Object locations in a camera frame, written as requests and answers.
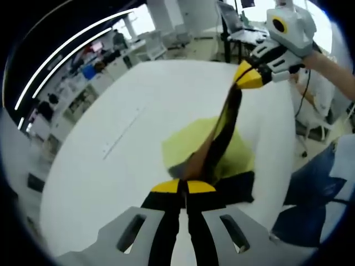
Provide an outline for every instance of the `cable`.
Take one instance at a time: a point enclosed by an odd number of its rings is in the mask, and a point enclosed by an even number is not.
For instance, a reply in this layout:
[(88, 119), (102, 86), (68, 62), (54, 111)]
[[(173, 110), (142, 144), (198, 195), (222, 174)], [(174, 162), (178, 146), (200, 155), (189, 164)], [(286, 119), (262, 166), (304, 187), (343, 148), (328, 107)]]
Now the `cable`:
[(347, 206), (355, 206), (355, 202), (346, 201), (345, 199), (334, 198), (334, 199), (331, 200), (331, 202), (336, 202), (336, 203), (344, 204), (344, 205), (347, 205)]
[(302, 104), (303, 104), (303, 100), (306, 96), (306, 93), (307, 93), (307, 90), (308, 90), (308, 86), (310, 84), (310, 80), (311, 80), (311, 70), (310, 70), (310, 73), (308, 75), (308, 80), (307, 80), (307, 85), (306, 85), (306, 89), (305, 89), (305, 92), (303, 92), (303, 95), (302, 95), (302, 99), (301, 99), (301, 103), (300, 103), (300, 107), (298, 108), (298, 111), (295, 115), (295, 118), (297, 118), (297, 116), (300, 114), (300, 111), (301, 111), (301, 107), (302, 107)]

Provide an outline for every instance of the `ceiling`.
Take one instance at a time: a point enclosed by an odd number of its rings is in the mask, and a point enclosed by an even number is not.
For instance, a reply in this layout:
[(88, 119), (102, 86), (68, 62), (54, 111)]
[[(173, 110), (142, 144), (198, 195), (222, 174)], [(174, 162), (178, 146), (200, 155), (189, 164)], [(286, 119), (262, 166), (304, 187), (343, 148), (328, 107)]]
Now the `ceiling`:
[[(138, 7), (144, 0), (51, 0), (21, 1), (12, 3), (8, 8), (11, 19), (2, 24), (8, 25), (3, 32), (6, 47), (2, 63), (5, 64), (3, 103), (15, 123), (26, 117), (34, 101), (32, 95), (38, 85), (47, 76), (44, 68), (29, 87), (18, 110), (14, 107), (38, 67), (66, 40), (85, 27), (112, 14)], [(103, 23), (90, 29), (69, 43), (59, 54), (65, 56), (85, 40), (110, 27), (120, 18)]]

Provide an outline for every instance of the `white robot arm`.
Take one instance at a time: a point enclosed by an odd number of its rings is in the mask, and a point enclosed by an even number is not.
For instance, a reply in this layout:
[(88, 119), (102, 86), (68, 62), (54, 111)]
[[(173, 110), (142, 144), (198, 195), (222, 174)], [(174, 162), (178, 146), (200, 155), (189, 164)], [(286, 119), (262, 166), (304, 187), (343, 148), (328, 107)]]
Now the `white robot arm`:
[(288, 79), (304, 67), (302, 58), (313, 50), (315, 22), (307, 10), (294, 6), (292, 0), (278, 0), (274, 9), (267, 10), (266, 27), (270, 37), (252, 51), (235, 75), (240, 89)]

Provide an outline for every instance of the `desk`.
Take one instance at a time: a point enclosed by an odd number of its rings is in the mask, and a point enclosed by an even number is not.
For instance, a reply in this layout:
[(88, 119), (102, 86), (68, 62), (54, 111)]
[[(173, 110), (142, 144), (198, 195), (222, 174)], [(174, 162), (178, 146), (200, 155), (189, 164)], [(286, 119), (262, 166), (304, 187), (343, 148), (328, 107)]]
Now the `desk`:
[[(251, 45), (253, 47), (258, 46), (258, 39), (265, 39), (268, 37), (268, 32), (262, 31), (251, 31), (248, 29), (241, 30), (239, 32), (235, 32), (230, 34), (225, 42), (236, 43), (238, 45), (238, 64), (241, 63), (241, 52), (242, 52), (242, 44)], [(230, 62), (230, 58), (227, 58), (228, 55), (230, 56), (230, 52), (228, 53), (225, 51), (225, 61)]]
[[(50, 252), (83, 250), (101, 227), (171, 180), (162, 141), (218, 115), (235, 71), (225, 63), (160, 60), (140, 63), (111, 85), (77, 122), (50, 169), (40, 208)], [(267, 229), (282, 208), (293, 166), (295, 122), (284, 86), (244, 91), (237, 119), (256, 155), (255, 200), (238, 206)], [(185, 210), (179, 220), (171, 265), (193, 265)]]

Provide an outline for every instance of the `human arm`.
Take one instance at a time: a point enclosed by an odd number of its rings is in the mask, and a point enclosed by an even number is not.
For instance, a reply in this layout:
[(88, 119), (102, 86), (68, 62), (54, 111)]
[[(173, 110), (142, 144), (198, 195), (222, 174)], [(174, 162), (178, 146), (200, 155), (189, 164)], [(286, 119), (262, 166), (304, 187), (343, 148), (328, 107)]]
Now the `human arm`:
[(305, 57), (303, 63), (306, 68), (313, 69), (328, 79), (347, 98), (355, 101), (355, 77), (350, 71), (316, 51)]
[[(305, 93), (306, 91), (306, 86), (300, 84), (300, 83), (296, 83), (296, 88), (298, 90), (298, 92), (303, 96), (303, 94)], [(315, 105), (315, 97), (310, 94), (309, 92), (306, 91), (306, 94), (305, 94), (305, 99), (315, 108), (316, 105)]]
[[(298, 90), (298, 92), (301, 94), (301, 96), (303, 96), (303, 94), (306, 91), (306, 86), (304, 84), (300, 84), (299, 81), (300, 77), (298, 74), (292, 74), (290, 77), (290, 81), (294, 83), (296, 89)], [(306, 91), (305, 94), (305, 99), (315, 108), (315, 97), (310, 94), (309, 92)]]

